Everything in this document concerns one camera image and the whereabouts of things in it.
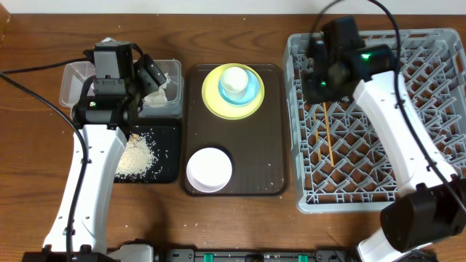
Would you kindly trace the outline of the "white napkin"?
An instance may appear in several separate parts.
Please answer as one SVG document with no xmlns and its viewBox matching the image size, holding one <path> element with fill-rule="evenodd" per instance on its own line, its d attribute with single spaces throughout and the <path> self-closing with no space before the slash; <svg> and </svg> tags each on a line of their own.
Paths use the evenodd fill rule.
<svg viewBox="0 0 466 262">
<path fill-rule="evenodd" d="M 165 83 L 162 84 L 157 91 L 147 95 L 143 99 L 143 104 L 145 106 L 156 108 L 163 107 L 167 104 L 168 99 L 165 90 L 167 89 L 167 85 L 171 82 L 171 79 L 168 76 L 168 73 L 165 73 L 164 76 L 166 77 Z"/>
</svg>

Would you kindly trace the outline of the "wooden chopstick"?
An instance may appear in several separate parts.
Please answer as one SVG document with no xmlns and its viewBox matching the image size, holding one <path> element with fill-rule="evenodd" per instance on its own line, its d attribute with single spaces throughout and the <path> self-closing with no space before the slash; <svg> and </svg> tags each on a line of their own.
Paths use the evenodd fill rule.
<svg viewBox="0 0 466 262">
<path fill-rule="evenodd" d="M 331 166 L 334 167 L 333 149 L 332 149 L 332 143 L 331 143 L 330 125 L 328 121 L 328 112 L 327 112 L 326 102 L 323 103 L 323 112 L 324 112 L 324 120 L 325 120 L 326 137 L 327 137 L 327 143 L 328 143 L 328 155 L 329 155 Z"/>
<path fill-rule="evenodd" d="M 320 136 L 319 136 L 319 131 L 318 131 L 318 128 L 320 126 L 319 124 L 319 121 L 316 117 L 316 113 L 314 112 L 313 114 L 313 121 L 314 121 L 314 124 L 316 126 L 315 128 L 315 140 L 316 140 L 316 148 L 317 148 L 317 161 L 320 162 L 321 159 L 322 159 L 322 155 L 321 155 L 321 150 L 320 150 L 320 144 L 319 144 L 319 141 L 320 141 Z"/>
</svg>

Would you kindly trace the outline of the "yellow plate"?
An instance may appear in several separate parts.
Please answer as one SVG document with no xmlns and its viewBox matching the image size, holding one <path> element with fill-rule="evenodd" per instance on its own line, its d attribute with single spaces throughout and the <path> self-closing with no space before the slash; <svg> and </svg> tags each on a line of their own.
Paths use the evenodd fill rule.
<svg viewBox="0 0 466 262">
<path fill-rule="evenodd" d="M 218 82 L 221 80 L 221 75 L 226 69 L 231 67 L 239 67 L 252 71 L 258 78 L 258 95 L 251 103 L 247 105 L 234 106 L 230 103 L 227 103 L 219 94 Z M 204 82 L 202 83 L 202 99 L 205 106 L 210 112 L 222 119 L 239 120 L 251 116 L 260 108 L 264 100 L 264 96 L 264 83 L 259 74 L 251 67 L 239 63 L 227 63 L 215 67 L 210 73 L 207 74 Z"/>
</svg>

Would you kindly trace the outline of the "light blue bowl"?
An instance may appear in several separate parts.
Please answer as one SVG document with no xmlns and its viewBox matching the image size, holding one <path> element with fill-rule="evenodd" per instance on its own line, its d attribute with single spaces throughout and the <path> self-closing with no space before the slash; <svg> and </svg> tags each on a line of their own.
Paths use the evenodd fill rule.
<svg viewBox="0 0 466 262">
<path fill-rule="evenodd" d="M 244 106 L 251 103 L 257 97 L 259 92 L 259 82 L 256 75 L 247 69 L 244 69 L 243 71 L 248 76 L 248 83 L 242 90 L 241 98 L 230 98 L 222 81 L 219 80 L 218 82 L 219 94 L 227 103 L 230 103 L 234 106 Z"/>
</svg>

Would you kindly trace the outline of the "white cup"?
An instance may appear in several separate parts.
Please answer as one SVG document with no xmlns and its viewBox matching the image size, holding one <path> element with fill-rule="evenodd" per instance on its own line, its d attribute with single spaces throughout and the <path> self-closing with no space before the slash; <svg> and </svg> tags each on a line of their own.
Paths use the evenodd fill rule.
<svg viewBox="0 0 466 262">
<path fill-rule="evenodd" d="M 227 93 L 243 93 L 248 85 L 248 75 L 246 71 L 239 67 L 226 69 L 221 75 L 221 84 Z"/>
</svg>

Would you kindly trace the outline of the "pink bowl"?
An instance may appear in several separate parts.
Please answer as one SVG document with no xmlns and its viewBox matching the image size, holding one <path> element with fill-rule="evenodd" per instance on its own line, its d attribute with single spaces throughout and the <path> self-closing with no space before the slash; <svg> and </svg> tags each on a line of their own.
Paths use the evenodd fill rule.
<svg viewBox="0 0 466 262">
<path fill-rule="evenodd" d="M 231 159 L 218 148 L 202 148 L 186 164 L 188 182 L 203 193 L 220 191 L 230 181 L 232 171 Z"/>
</svg>

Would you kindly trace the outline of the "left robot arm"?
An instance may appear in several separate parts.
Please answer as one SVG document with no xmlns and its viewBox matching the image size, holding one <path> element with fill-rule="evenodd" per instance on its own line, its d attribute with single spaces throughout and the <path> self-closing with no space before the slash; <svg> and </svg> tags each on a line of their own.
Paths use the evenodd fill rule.
<svg viewBox="0 0 466 262">
<path fill-rule="evenodd" d="M 153 261 L 154 248 L 135 241 L 109 252 L 106 223 L 114 176 L 142 99 L 164 82 L 156 65 L 132 53 L 96 51 L 95 75 L 84 82 L 71 117 L 74 153 L 59 212 L 43 248 L 24 261 Z"/>
</svg>

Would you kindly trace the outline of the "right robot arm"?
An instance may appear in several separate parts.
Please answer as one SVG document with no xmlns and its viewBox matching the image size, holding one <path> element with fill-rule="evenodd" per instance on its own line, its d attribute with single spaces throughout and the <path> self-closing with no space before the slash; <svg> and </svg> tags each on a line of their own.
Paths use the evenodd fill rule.
<svg viewBox="0 0 466 262">
<path fill-rule="evenodd" d="M 374 127 L 401 195 L 380 213 L 381 227 L 357 247 L 361 261 L 397 261 L 465 229 L 465 179 L 437 152 L 399 73 L 399 54 L 362 40 L 310 40 L 310 104 L 352 98 Z"/>
</svg>

